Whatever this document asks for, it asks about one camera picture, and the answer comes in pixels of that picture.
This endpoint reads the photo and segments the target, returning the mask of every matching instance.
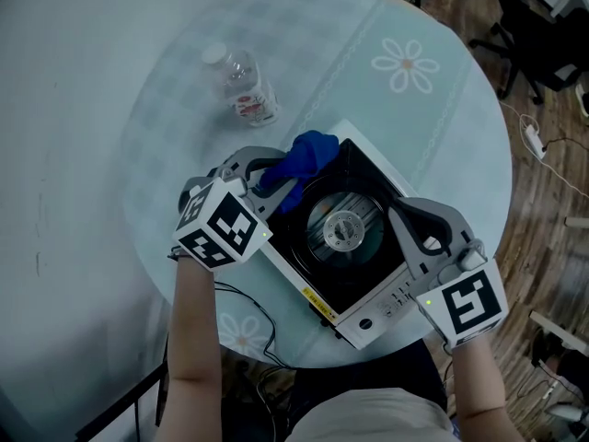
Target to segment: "light blue tablecloth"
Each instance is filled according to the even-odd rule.
[[[283,106],[253,129],[210,93],[201,51],[224,41],[254,53]],[[308,129],[349,119],[419,195],[451,204],[496,251],[511,197],[509,140],[494,92],[460,39],[399,0],[237,0],[197,17],[166,50],[122,139],[124,212],[133,243],[171,302],[166,258],[184,181],[244,145],[287,148]],[[219,279],[256,298],[292,366],[375,358],[431,330],[417,310],[362,352],[319,325],[306,300],[261,253]],[[243,297],[218,292],[220,342],[263,360],[270,323]]]

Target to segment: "white shirt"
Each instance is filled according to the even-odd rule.
[[[352,390],[313,408],[286,442],[456,442],[437,404],[400,388]]]

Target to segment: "plastic water bottle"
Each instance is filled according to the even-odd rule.
[[[202,53],[202,62],[217,97],[246,122],[264,126],[278,119],[280,107],[274,90],[249,52],[229,50],[217,42]]]

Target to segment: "yellow label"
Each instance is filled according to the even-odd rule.
[[[315,308],[317,308],[321,314],[329,320],[329,322],[333,322],[335,319],[337,319],[337,315],[331,309],[329,309],[328,306],[323,301],[321,301],[321,299],[319,299],[319,297],[311,288],[304,288],[303,295],[305,295],[306,299],[313,303],[313,306],[315,306]]]

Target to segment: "bottle label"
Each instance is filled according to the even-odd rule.
[[[235,112],[252,126],[263,126],[275,122],[278,118],[278,101],[270,82],[266,81],[266,93],[262,90],[261,80],[254,88],[229,100]]]

